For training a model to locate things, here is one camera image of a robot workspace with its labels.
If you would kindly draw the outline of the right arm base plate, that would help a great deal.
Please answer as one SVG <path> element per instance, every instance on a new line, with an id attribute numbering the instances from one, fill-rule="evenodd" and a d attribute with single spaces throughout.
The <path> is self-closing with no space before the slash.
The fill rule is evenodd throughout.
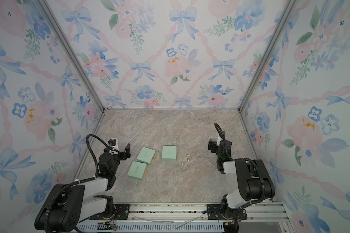
<path id="1" fill-rule="evenodd" d="M 221 204 L 207 204 L 206 210 L 203 212 L 207 214 L 209 220 L 247 220 L 247 213 L 242 209 L 231 209 L 229 207 L 222 207 Z"/>

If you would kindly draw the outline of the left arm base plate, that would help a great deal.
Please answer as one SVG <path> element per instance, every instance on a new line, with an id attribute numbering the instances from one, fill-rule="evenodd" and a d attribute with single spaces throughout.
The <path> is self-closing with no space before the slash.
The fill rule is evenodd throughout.
<path id="1" fill-rule="evenodd" d="M 89 217 L 89 220 L 127 220 L 130 210 L 129 204 L 114 204 L 113 207 L 107 209 L 99 214 Z"/>

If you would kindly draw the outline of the small green jewelry box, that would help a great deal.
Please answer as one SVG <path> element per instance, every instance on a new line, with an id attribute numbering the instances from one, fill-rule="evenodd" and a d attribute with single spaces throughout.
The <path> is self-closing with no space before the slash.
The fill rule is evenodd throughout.
<path id="1" fill-rule="evenodd" d="M 146 167 L 147 167 L 146 163 L 134 161 L 132 162 L 127 175 L 130 178 L 141 180 L 144 176 Z"/>

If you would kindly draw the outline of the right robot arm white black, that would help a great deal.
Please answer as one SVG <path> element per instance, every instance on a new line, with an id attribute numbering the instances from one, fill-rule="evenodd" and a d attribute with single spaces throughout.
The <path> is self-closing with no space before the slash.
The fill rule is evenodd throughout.
<path id="1" fill-rule="evenodd" d="M 260 159 L 232 159 L 229 156 L 232 142 L 220 137 L 208 141 L 208 150 L 216 154 L 217 170 L 221 174 L 236 176 L 237 188 L 223 196 L 220 204 L 207 205 L 206 213 L 210 219 L 246 219 L 245 209 L 271 199 L 275 196 L 275 187 L 268 171 Z"/>

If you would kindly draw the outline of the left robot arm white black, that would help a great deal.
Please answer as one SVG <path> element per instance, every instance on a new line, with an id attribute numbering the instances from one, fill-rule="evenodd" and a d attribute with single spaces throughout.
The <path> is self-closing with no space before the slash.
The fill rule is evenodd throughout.
<path id="1" fill-rule="evenodd" d="M 101 192 L 113 188 L 120 162 L 130 157 L 130 145 L 121 152 L 116 140 L 109 140 L 104 152 L 95 160 L 96 175 L 52 188 L 35 219 L 35 228 L 47 233 L 68 233 L 77 230 L 77 224 L 89 218 L 106 220 L 106 226 L 112 225 L 115 219 L 127 220 L 130 205 L 115 204 L 112 196 L 101 195 Z"/>

